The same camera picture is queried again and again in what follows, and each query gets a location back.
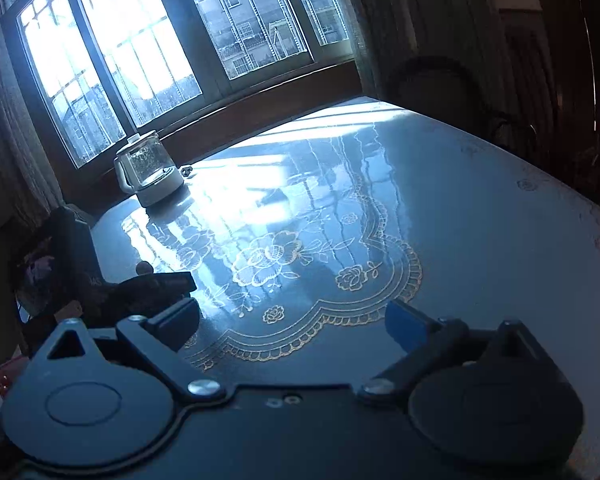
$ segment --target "table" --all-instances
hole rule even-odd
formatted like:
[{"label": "table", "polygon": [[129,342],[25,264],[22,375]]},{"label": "table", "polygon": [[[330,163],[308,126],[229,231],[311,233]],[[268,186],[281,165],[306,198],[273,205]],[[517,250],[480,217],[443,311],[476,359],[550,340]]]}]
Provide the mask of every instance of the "table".
[{"label": "table", "polygon": [[105,279],[190,270],[180,354],[215,377],[359,384],[403,352],[400,297],[474,328],[521,319],[581,397],[574,461],[600,468],[600,208],[446,124],[358,98],[194,165],[171,204],[135,198],[92,234]]}]

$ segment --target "circular disc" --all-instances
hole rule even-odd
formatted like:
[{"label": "circular disc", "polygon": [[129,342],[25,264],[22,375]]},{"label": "circular disc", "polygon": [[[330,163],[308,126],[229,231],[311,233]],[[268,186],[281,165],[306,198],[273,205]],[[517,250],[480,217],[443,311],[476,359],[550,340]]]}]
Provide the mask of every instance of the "circular disc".
[{"label": "circular disc", "polygon": [[582,428],[582,406],[555,371],[513,359],[431,374],[408,410],[439,450],[490,466],[566,460]]},{"label": "circular disc", "polygon": [[36,387],[16,384],[2,407],[2,425],[24,453],[55,466],[128,458],[151,444],[173,415],[167,387],[132,368],[66,358],[26,379]]}]

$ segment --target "screw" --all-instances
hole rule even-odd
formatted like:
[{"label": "screw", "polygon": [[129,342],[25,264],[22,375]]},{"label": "screw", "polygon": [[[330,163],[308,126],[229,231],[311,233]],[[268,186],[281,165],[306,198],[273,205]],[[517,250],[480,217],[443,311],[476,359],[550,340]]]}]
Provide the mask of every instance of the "screw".
[{"label": "screw", "polygon": [[197,381],[191,381],[187,386],[189,393],[197,397],[212,397],[221,388],[220,383],[212,379],[198,379]]},{"label": "screw", "polygon": [[369,382],[362,385],[362,391],[367,395],[380,396],[392,394],[395,390],[395,385],[389,380],[382,377],[371,379]]},{"label": "screw", "polygon": [[297,395],[287,395],[283,400],[286,404],[300,404],[302,402],[302,398]]},{"label": "screw", "polygon": [[265,402],[265,406],[268,408],[282,408],[283,404],[282,399],[267,399],[267,402]]}]

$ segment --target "glass kettle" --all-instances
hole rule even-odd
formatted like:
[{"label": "glass kettle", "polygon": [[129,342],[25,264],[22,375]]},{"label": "glass kettle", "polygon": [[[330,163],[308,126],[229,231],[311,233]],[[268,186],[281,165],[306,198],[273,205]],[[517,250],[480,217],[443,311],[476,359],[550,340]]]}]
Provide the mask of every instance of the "glass kettle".
[{"label": "glass kettle", "polygon": [[184,183],[155,131],[129,137],[113,165],[120,189],[137,195],[142,207],[160,202]]}]

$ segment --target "sheer curtain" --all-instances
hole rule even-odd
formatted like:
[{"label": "sheer curtain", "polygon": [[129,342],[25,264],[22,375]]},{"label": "sheer curtain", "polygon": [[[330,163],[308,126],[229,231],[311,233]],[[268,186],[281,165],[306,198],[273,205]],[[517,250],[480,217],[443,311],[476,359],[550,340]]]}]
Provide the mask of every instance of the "sheer curtain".
[{"label": "sheer curtain", "polygon": [[382,99],[395,68],[413,56],[467,67],[490,105],[517,113],[504,29],[491,0],[344,0],[365,94]]},{"label": "sheer curtain", "polygon": [[[0,17],[4,11],[0,0]],[[40,225],[63,203],[56,176],[25,106],[0,26],[0,177],[16,216]]]}]

